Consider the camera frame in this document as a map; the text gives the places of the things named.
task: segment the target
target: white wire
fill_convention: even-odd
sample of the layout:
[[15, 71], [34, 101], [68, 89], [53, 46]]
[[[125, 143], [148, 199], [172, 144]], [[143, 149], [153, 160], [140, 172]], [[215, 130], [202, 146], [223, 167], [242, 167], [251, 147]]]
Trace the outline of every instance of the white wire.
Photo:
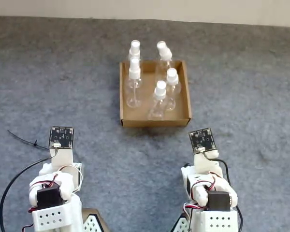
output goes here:
[[191, 220], [190, 215], [189, 215], [189, 213], [188, 213], [187, 210], [186, 210], [186, 205], [187, 205], [187, 204], [188, 204], [187, 202], [184, 203], [184, 205], [183, 205], [183, 211], [184, 211], [185, 214], [187, 215], [187, 217], [188, 217], [188, 221], [190, 221], [190, 220]]
[[80, 181], [79, 181], [79, 185], [73, 191], [73, 192], [77, 192], [80, 189], [80, 187], [82, 186], [82, 183], [83, 183], [83, 174], [82, 174], [82, 172], [77, 167], [75, 167], [74, 165], [70, 165], [70, 164], [67, 164], [67, 165], [64, 165], [64, 166], [60, 167], [57, 170], [57, 172], [62, 171], [62, 169], [66, 168], [66, 167], [73, 167], [73, 168], [75, 168], [78, 171], [79, 175], [81, 176]]

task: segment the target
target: white spray nozzle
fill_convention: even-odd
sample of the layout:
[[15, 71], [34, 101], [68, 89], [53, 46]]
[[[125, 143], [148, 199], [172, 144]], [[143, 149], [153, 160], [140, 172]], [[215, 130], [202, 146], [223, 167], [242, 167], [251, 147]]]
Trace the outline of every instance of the white spray nozzle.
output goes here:
[[141, 50], [140, 50], [141, 43], [138, 40], [133, 40], [131, 42], [131, 47], [129, 50], [129, 58], [137, 57], [140, 58]]
[[169, 61], [172, 59], [172, 52], [166, 45], [165, 41], [160, 41], [157, 43], [157, 49], [162, 60]]
[[129, 78], [137, 80], [141, 77], [140, 59], [131, 58], [129, 68]]
[[162, 100], [166, 95], [166, 83], [164, 81], [158, 81], [155, 88], [154, 96], [158, 100]]
[[178, 84], [178, 74], [177, 70], [174, 68], [170, 68], [167, 71], [167, 76], [166, 76], [166, 83], [174, 86]]

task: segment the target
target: cardboard box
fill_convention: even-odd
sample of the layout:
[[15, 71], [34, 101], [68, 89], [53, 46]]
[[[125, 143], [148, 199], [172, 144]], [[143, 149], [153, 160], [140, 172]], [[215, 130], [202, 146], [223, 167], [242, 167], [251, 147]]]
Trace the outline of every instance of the cardboard box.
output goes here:
[[180, 94], [176, 99], [176, 108], [166, 112], [164, 120], [148, 120], [147, 114], [155, 89], [155, 67], [157, 61], [142, 61], [142, 106], [136, 109], [129, 108], [125, 101], [124, 80], [128, 77], [129, 70], [126, 70], [127, 62], [119, 65], [120, 70], [120, 121], [123, 127], [175, 127], [186, 126], [191, 119], [190, 96], [187, 80], [187, 69], [184, 61], [175, 61], [179, 81], [182, 85]]

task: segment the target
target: white plastic bracket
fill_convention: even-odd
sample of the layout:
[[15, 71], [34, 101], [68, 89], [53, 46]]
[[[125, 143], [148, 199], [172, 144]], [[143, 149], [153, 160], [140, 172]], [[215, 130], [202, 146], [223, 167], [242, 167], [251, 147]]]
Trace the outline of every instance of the white plastic bracket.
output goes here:
[[36, 232], [52, 230], [72, 224], [71, 203], [32, 212]]
[[181, 217], [171, 232], [189, 232], [189, 222], [185, 217]]
[[89, 215], [84, 222], [85, 232], [103, 232], [96, 215]]
[[193, 213], [192, 232], [237, 232], [237, 212], [201, 211]]

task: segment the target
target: black wire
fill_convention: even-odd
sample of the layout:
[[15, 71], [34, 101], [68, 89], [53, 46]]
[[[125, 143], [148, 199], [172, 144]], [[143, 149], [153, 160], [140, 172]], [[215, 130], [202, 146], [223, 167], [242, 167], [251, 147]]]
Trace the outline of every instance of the black wire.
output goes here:
[[190, 211], [190, 222], [189, 222], [189, 228], [188, 228], [188, 232], [190, 232], [190, 227], [191, 227], [191, 219], [192, 219], [192, 211], [194, 210], [194, 208], [191, 209]]
[[23, 143], [30, 144], [30, 145], [32, 145], [32, 146], [36, 146], [37, 148], [41, 148], [41, 149], [44, 149], [44, 150], [49, 150], [49, 149], [48, 149], [47, 147], [45, 147], [45, 146], [37, 145], [38, 140], [35, 140], [35, 142], [32, 143], [32, 142], [29, 142], [29, 141], [27, 141], [27, 140], [24, 140], [24, 139], [18, 137], [16, 134], [12, 133], [12, 132], [9, 131], [9, 130], [7, 130], [7, 131], [8, 131], [12, 136], [14, 136], [16, 139], [19, 139], [19, 140], [22, 141]]
[[29, 225], [29, 226], [24, 226], [22, 229], [21, 229], [21, 232], [25, 232], [25, 228], [29, 228], [29, 227], [32, 227], [33, 224]]
[[47, 160], [50, 160], [52, 159], [53, 157], [55, 157], [58, 153], [58, 149], [56, 149], [55, 151], [55, 155], [54, 156], [51, 156], [51, 157], [47, 157], [45, 159], [40, 159], [32, 164], [30, 164], [29, 166], [27, 166], [26, 168], [24, 168], [23, 170], [21, 170], [16, 176], [14, 176], [14, 178], [10, 181], [10, 183], [8, 184], [8, 186], [6, 187], [3, 195], [2, 195], [2, 198], [1, 198], [1, 201], [0, 201], [0, 228], [1, 228], [1, 232], [5, 232], [5, 228], [4, 228], [4, 224], [3, 224], [3, 204], [4, 204], [4, 200], [5, 200], [5, 197], [6, 195], [8, 194], [8, 191], [10, 190], [12, 184], [15, 182], [15, 180], [17, 178], [19, 178], [19, 176], [24, 173], [26, 170], [28, 170], [29, 168], [39, 164], [39, 163], [42, 163], [44, 161], [47, 161]]
[[[205, 153], [203, 153], [203, 154], [204, 154], [205, 158], [207, 158], [210, 161], [217, 161], [217, 162], [221, 162], [224, 164], [225, 169], [226, 169], [227, 181], [228, 181], [229, 185], [231, 186], [231, 181], [230, 181], [230, 177], [229, 177], [229, 168], [228, 168], [226, 161], [224, 161], [222, 159], [210, 159], [207, 157], [207, 155]], [[241, 232], [242, 228], [243, 228], [243, 224], [244, 224], [244, 219], [243, 219], [242, 212], [241, 212], [240, 208], [238, 207], [238, 205], [236, 206], [236, 210], [237, 210], [238, 216], [240, 217], [240, 226], [238, 228], [238, 232]]]

